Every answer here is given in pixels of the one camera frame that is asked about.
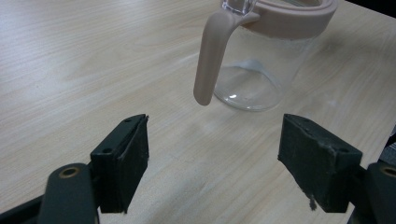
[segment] wood grain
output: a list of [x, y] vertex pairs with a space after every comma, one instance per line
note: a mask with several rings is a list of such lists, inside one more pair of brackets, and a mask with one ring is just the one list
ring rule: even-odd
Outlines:
[[396, 22], [347, 2], [284, 100], [249, 113], [192, 96], [201, 34], [218, 1], [2, 1], [0, 213], [146, 113], [150, 160], [127, 215], [102, 223], [346, 223], [311, 211], [277, 161], [284, 113], [376, 161], [396, 120]]

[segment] wooden table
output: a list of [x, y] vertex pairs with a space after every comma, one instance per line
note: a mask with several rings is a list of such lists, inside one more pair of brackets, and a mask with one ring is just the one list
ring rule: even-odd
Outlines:
[[282, 117], [379, 157], [396, 120], [396, 20], [341, 1], [284, 100], [252, 113], [192, 96], [201, 1], [2, 1], [0, 213], [146, 113], [150, 160], [129, 213], [102, 223], [346, 223], [311, 211], [277, 157]]

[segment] black plastic part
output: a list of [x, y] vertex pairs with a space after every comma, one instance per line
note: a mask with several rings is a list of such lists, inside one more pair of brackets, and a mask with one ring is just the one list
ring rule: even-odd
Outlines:
[[1, 224], [34, 224], [37, 223], [37, 215], [40, 211], [41, 200], [39, 196], [27, 203], [14, 207], [3, 214], [0, 214]]
[[305, 195], [327, 213], [345, 213], [350, 177], [362, 153], [310, 119], [286, 114], [278, 159]]
[[378, 224], [396, 223], [396, 167], [370, 164], [364, 178], [370, 203]]
[[82, 163], [68, 164], [52, 172], [37, 223], [99, 223], [90, 172]]
[[91, 153], [97, 177], [96, 198], [102, 213], [127, 212], [148, 167], [149, 117], [137, 115], [122, 121]]

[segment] glass jug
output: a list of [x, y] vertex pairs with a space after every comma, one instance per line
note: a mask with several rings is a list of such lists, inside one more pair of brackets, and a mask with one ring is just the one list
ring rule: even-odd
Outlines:
[[336, 0], [223, 0], [204, 29], [194, 97], [251, 111], [279, 103]]

